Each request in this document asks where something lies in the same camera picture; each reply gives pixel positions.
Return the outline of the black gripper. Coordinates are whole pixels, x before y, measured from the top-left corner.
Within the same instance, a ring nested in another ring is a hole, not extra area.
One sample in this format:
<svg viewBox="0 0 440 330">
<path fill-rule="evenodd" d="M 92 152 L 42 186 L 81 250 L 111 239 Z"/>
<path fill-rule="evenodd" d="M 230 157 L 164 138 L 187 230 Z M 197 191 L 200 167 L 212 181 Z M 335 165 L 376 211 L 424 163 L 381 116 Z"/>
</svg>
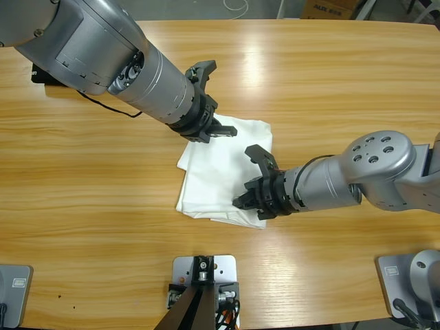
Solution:
<svg viewBox="0 0 440 330">
<path fill-rule="evenodd" d="M 190 142 L 209 143 L 208 129 L 213 121 L 212 138 L 235 137 L 237 131 L 234 126 L 224 125 L 218 119 L 213 119 L 216 109 L 217 102 L 214 99 L 204 92 L 196 91 L 188 112 L 177 122 L 168 124 L 168 127 Z"/>
<path fill-rule="evenodd" d="M 232 205 L 241 210 L 257 209 L 259 220 L 298 213 L 285 190 L 285 171 L 275 171 L 244 183 L 247 192 L 235 197 Z"/>
</svg>

